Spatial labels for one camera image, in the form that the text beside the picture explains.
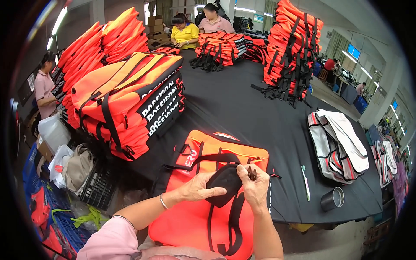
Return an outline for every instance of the black plastic crate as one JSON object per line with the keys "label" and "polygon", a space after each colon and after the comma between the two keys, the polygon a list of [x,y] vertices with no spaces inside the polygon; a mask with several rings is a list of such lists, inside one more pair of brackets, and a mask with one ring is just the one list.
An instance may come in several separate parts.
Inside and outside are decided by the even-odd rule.
{"label": "black plastic crate", "polygon": [[97,161],[88,176],[83,192],[79,196],[80,201],[107,210],[116,189],[115,183],[110,180],[110,175],[110,170]]}

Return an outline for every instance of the toothbrush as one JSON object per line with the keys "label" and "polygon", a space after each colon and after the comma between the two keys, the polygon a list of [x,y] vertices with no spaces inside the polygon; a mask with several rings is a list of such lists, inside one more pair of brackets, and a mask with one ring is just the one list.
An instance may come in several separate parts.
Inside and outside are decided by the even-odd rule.
{"label": "toothbrush", "polygon": [[303,179],[305,181],[305,186],[306,186],[306,196],[307,196],[308,201],[309,201],[309,199],[310,199],[310,193],[309,193],[308,179],[305,176],[305,171],[306,171],[305,165],[302,165]]}

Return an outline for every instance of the metal cup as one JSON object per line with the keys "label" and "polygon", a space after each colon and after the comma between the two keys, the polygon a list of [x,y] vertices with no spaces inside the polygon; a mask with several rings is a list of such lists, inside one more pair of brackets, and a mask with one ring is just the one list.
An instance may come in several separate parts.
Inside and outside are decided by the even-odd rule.
{"label": "metal cup", "polygon": [[340,187],[335,187],[332,191],[323,195],[321,198],[321,208],[328,212],[334,208],[340,208],[344,204],[344,192]]}

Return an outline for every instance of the woman's left hand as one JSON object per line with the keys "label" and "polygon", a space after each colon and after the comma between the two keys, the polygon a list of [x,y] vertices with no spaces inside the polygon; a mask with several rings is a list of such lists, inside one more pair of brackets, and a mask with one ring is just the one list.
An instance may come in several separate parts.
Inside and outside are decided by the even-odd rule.
{"label": "woman's left hand", "polygon": [[179,48],[182,48],[183,46],[185,46],[187,43],[186,42],[181,42],[180,44],[179,44]]}
{"label": "woman's left hand", "polygon": [[220,196],[227,193],[225,188],[215,187],[206,189],[206,184],[211,178],[212,173],[199,173],[195,175],[190,181],[178,188],[182,201],[200,201],[209,197]]}

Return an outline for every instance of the silver bangle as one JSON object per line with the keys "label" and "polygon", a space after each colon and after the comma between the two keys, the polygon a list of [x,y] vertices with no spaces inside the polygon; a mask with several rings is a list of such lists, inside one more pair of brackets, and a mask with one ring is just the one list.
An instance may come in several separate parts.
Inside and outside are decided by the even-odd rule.
{"label": "silver bangle", "polygon": [[165,209],[169,209],[168,208],[168,206],[166,206],[166,204],[163,202],[163,199],[162,199],[162,195],[163,195],[164,193],[162,193],[161,195],[160,195],[160,202],[162,203],[162,206],[165,208]]}

